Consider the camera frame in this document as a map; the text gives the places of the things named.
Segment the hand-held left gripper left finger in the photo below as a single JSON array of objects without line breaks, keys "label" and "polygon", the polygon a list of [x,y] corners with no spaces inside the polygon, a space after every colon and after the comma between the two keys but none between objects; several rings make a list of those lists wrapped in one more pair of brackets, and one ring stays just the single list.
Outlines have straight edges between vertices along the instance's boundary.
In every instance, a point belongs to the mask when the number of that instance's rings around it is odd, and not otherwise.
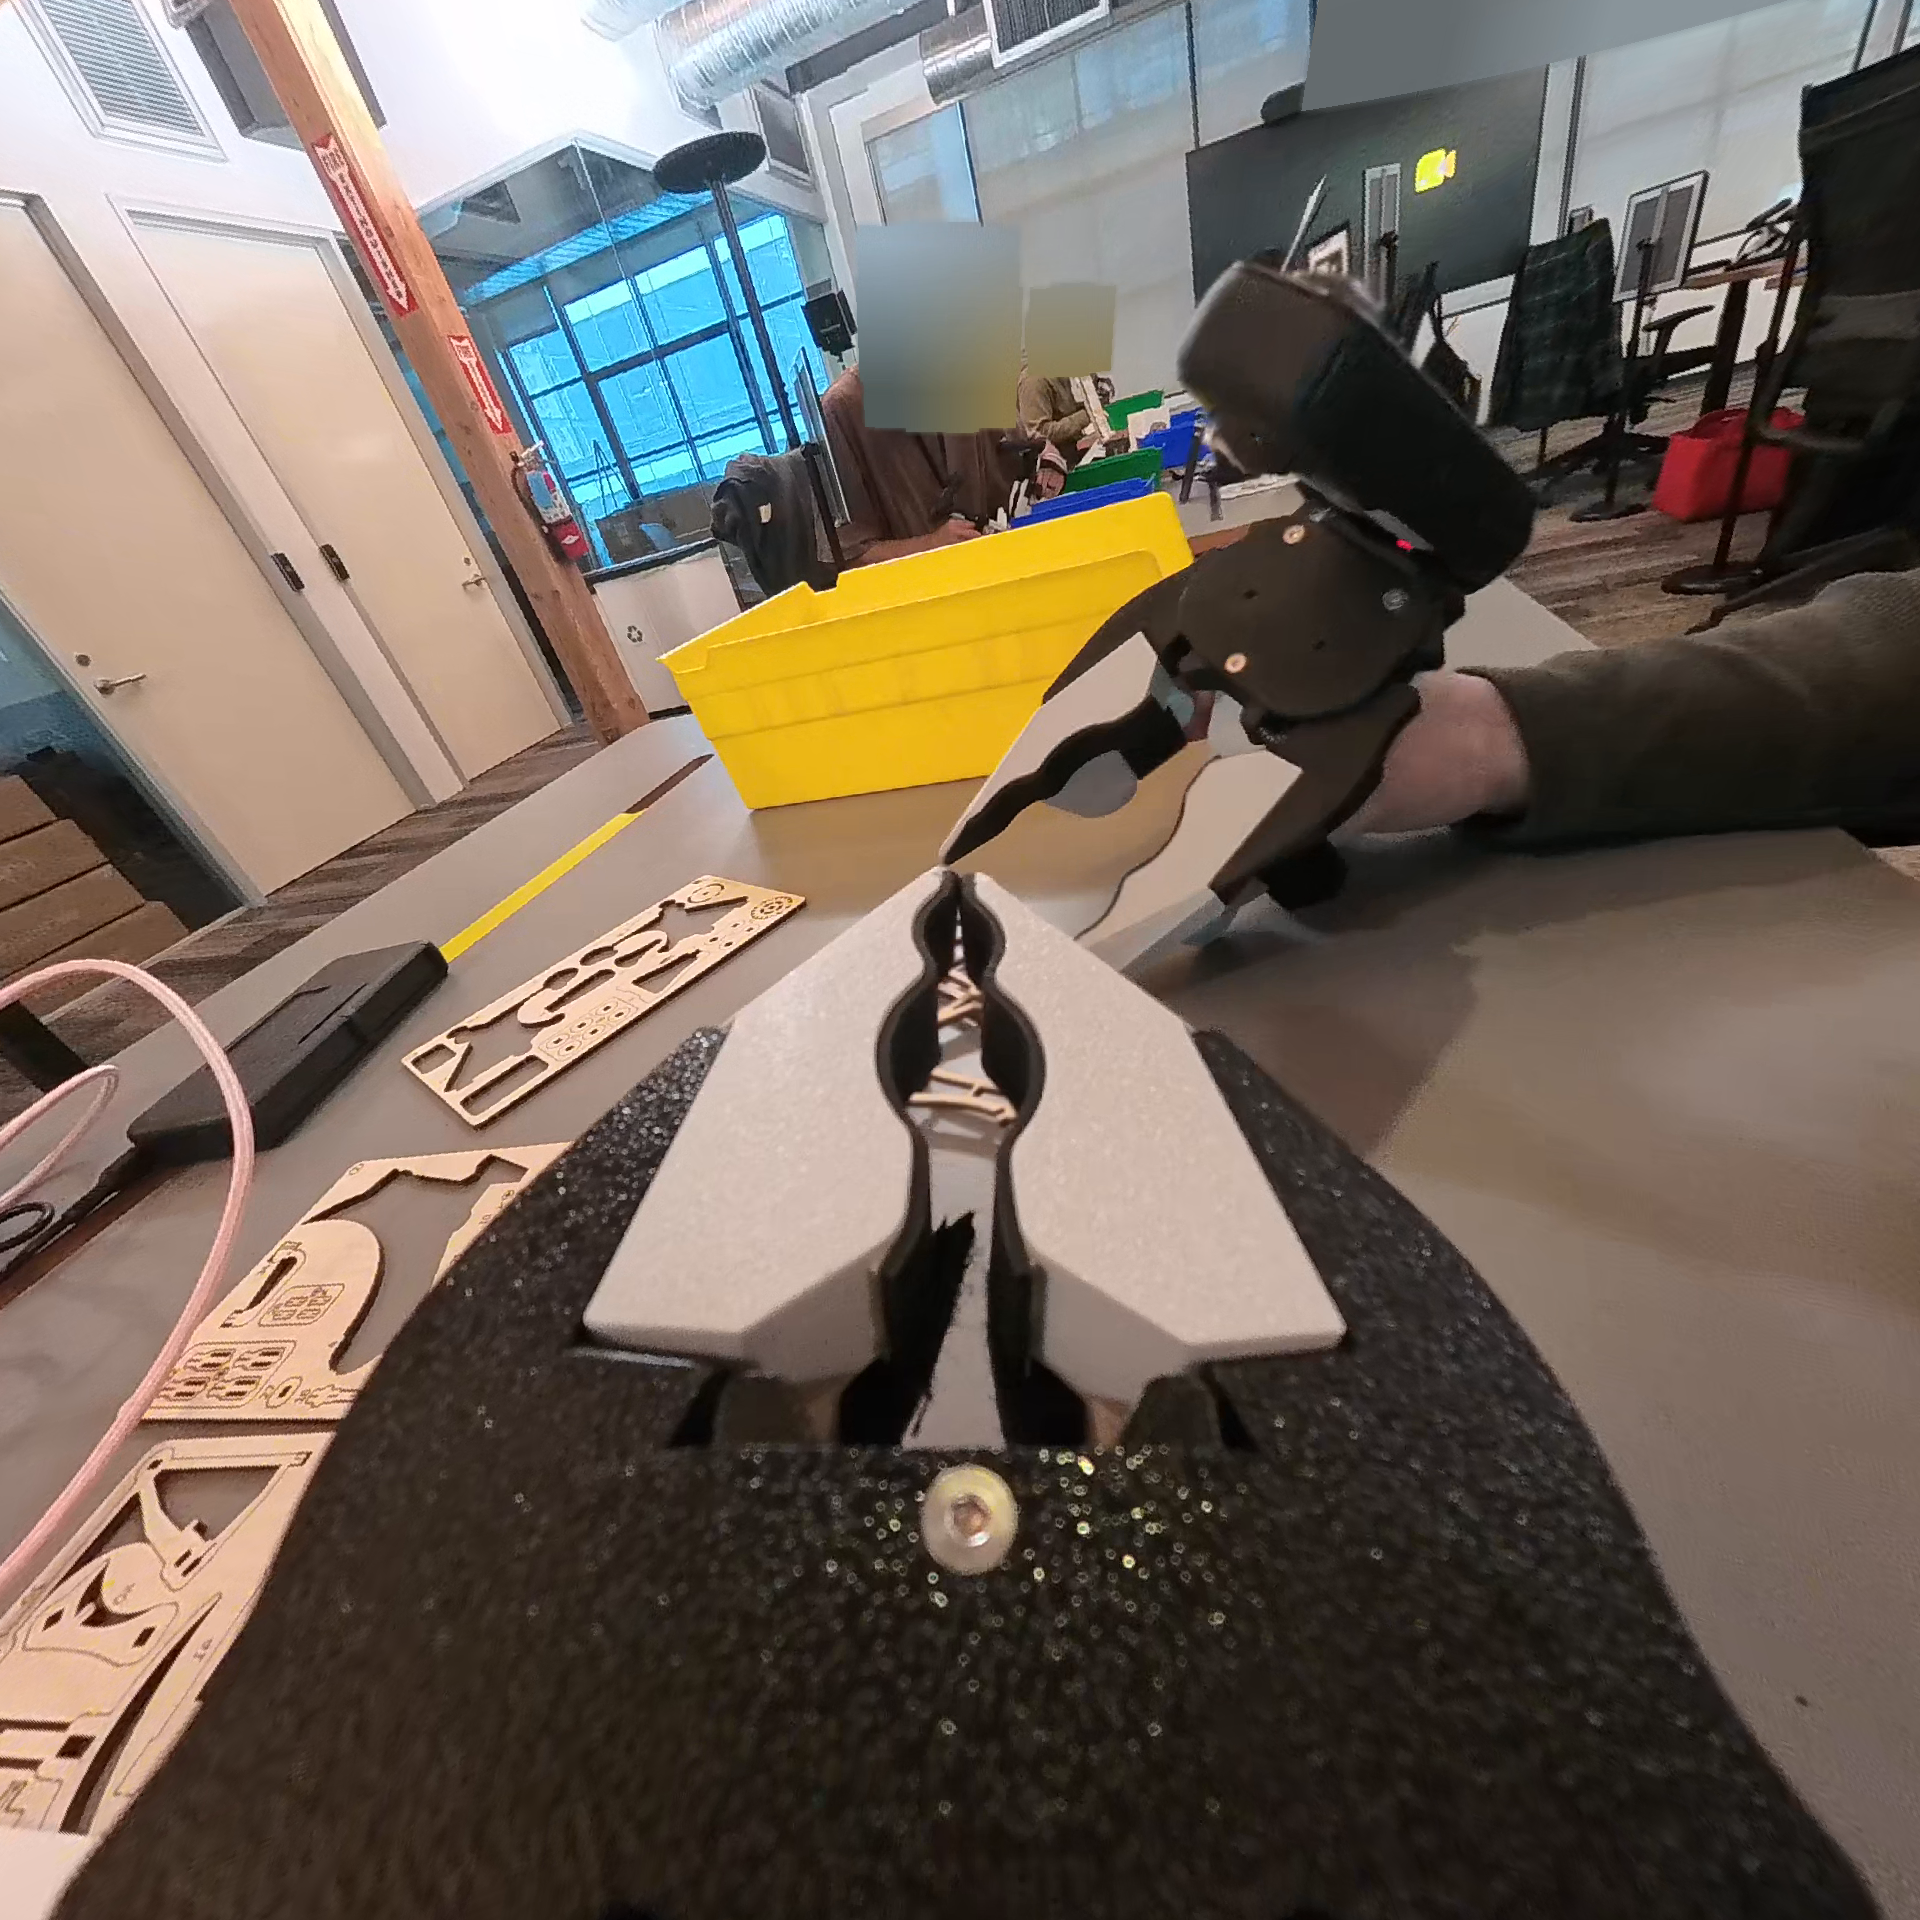
[{"label": "hand-held left gripper left finger", "polygon": [[729,1024],[582,1311],[591,1341],[793,1384],[910,1355],[930,1247],[910,1111],[943,1061],[957,877],[925,870]]}]

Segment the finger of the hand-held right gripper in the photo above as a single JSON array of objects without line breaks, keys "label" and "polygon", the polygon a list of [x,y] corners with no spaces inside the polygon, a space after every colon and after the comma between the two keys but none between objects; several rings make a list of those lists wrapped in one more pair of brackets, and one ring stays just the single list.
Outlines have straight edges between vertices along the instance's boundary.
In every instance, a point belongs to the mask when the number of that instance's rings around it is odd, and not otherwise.
[{"label": "finger of the hand-held right gripper", "polygon": [[1143,693],[1118,704],[1067,695],[1044,702],[948,830],[941,864],[971,857],[1037,805],[1081,817],[1115,813],[1187,745],[1191,723],[1187,693]]},{"label": "finger of the hand-held right gripper", "polygon": [[1123,875],[1110,903],[1076,941],[1134,974],[1185,944],[1204,944],[1233,919],[1239,879],[1221,879],[1303,768],[1274,751],[1212,757],[1191,777],[1167,840]]}]

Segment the wooden lattice fork part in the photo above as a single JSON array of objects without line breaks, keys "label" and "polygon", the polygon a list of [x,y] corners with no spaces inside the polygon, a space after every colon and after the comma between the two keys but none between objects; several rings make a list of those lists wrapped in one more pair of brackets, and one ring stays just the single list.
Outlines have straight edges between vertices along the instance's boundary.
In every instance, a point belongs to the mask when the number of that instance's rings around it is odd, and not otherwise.
[{"label": "wooden lattice fork part", "polygon": [[955,1115],[1002,1128],[1018,1115],[1018,1105],[987,1076],[979,1054],[982,993],[964,961],[954,960],[940,983],[934,1003],[934,1065],[908,1105],[925,1115]]}]

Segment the person's right forearm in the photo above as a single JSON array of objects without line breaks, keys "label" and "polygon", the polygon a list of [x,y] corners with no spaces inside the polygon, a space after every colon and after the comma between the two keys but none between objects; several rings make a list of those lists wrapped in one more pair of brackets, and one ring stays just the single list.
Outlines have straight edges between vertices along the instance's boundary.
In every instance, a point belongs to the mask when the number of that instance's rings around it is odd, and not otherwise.
[{"label": "person's right forearm", "polygon": [[1918,839],[1918,574],[1865,571],[1692,637],[1479,668],[1524,801],[1469,815],[1519,848],[1716,831]]}]

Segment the person's right hand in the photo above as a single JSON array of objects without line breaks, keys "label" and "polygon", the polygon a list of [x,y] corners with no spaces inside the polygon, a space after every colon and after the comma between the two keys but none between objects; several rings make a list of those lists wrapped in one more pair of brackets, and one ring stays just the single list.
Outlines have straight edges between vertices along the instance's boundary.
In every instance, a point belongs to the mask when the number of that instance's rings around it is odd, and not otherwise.
[{"label": "person's right hand", "polygon": [[1494,683],[1443,668],[1418,677],[1412,693],[1419,705],[1389,745],[1373,792],[1335,830],[1339,846],[1507,822],[1530,801],[1530,758]]}]

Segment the yellow plastic bin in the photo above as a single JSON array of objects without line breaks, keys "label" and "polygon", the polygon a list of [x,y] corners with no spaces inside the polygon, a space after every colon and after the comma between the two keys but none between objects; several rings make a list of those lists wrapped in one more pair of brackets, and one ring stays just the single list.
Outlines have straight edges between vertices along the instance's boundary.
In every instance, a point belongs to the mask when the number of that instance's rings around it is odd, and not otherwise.
[{"label": "yellow plastic bin", "polygon": [[1149,491],[796,584],[663,668],[747,809],[981,779],[1095,628],[1191,561]]}]

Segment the yellow tape strip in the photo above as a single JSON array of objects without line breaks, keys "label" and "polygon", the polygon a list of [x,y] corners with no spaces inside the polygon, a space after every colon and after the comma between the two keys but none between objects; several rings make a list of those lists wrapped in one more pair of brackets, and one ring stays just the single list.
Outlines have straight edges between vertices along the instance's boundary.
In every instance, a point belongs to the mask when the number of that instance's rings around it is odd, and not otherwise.
[{"label": "yellow tape strip", "polygon": [[442,960],[447,967],[452,967],[461,956],[467,956],[473,947],[484,941],[491,932],[507,925],[524,908],[535,903],[554,885],[557,885],[569,872],[579,870],[597,849],[605,848],[619,833],[625,833],[625,830],[633,828],[645,812],[645,805],[622,809],[619,813],[587,831],[587,837],[575,840],[571,848],[546,861],[538,872],[517,885],[503,899],[494,901],[465,927],[454,931],[444,941],[439,941]]}]

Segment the dark jacket on chair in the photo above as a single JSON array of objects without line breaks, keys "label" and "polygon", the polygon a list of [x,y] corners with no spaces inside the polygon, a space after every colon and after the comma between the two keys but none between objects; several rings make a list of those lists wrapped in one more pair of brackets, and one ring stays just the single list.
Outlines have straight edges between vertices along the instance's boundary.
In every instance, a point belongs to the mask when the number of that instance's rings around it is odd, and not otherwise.
[{"label": "dark jacket on chair", "polygon": [[844,550],[820,472],[820,451],[739,453],[711,494],[711,536],[734,548],[759,595],[836,587]]}]

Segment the plaid cloth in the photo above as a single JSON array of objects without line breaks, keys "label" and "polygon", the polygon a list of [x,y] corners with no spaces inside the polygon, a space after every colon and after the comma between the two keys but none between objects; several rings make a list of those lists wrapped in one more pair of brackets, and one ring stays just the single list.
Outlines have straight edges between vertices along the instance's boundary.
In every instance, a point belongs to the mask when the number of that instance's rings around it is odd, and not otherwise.
[{"label": "plaid cloth", "polygon": [[1614,412],[1622,351],[1617,240],[1593,220],[1519,261],[1487,385],[1487,428],[1547,430]]}]

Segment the white recycling bin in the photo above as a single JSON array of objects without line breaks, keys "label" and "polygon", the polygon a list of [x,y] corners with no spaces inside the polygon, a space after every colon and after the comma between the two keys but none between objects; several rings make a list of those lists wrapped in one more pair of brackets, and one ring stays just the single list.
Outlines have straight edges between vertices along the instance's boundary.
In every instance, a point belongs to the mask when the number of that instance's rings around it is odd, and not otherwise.
[{"label": "white recycling bin", "polygon": [[663,657],[740,613],[729,550],[697,542],[585,577],[645,709],[684,713],[685,695]]}]

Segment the black office chair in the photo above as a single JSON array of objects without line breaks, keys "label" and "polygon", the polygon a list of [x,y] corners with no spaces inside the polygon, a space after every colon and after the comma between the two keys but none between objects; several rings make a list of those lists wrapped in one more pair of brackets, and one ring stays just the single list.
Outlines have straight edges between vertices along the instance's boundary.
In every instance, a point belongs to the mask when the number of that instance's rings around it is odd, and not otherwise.
[{"label": "black office chair", "polygon": [[1809,273],[1791,336],[1747,409],[1734,491],[1767,451],[1790,460],[1759,553],[1731,566],[1707,632],[1806,603],[1863,571],[1908,569],[1918,542],[1918,49],[1804,92]]}]

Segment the white door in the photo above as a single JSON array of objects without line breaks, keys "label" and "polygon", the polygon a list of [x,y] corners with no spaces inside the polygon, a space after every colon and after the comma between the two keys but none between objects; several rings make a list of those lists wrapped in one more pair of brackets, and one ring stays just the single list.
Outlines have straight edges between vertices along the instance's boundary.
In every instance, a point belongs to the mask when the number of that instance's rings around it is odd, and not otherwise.
[{"label": "white door", "polygon": [[4,609],[188,843],[263,899],[420,805],[82,289],[3,213]]},{"label": "white door", "polygon": [[346,247],[185,213],[129,220],[412,732],[461,783],[556,734],[556,683]]}]

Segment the dark wall screen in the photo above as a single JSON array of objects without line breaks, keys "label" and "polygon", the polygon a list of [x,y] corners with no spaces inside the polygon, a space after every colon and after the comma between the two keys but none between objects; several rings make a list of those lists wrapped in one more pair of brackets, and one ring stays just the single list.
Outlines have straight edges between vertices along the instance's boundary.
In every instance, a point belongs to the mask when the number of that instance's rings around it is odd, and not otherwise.
[{"label": "dark wall screen", "polygon": [[1237,261],[1343,261],[1441,292],[1511,273],[1526,247],[1547,68],[1324,110],[1269,113],[1187,156],[1191,292]]}]

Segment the silver ventilation duct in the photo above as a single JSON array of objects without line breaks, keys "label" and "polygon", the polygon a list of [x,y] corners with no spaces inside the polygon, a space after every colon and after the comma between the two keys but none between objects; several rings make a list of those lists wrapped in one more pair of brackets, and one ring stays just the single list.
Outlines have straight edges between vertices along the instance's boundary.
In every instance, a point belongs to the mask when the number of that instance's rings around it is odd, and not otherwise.
[{"label": "silver ventilation duct", "polygon": [[649,33],[663,83],[685,108],[711,108],[790,63],[887,28],[916,3],[585,3],[603,40]]}]

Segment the wall air vent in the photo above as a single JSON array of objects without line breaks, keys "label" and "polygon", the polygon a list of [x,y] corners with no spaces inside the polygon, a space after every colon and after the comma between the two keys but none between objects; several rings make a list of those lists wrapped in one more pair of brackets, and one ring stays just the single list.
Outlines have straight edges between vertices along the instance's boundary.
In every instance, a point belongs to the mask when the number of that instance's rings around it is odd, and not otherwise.
[{"label": "wall air vent", "polygon": [[220,160],[225,145],[135,3],[23,3],[28,33],[101,140]]}]

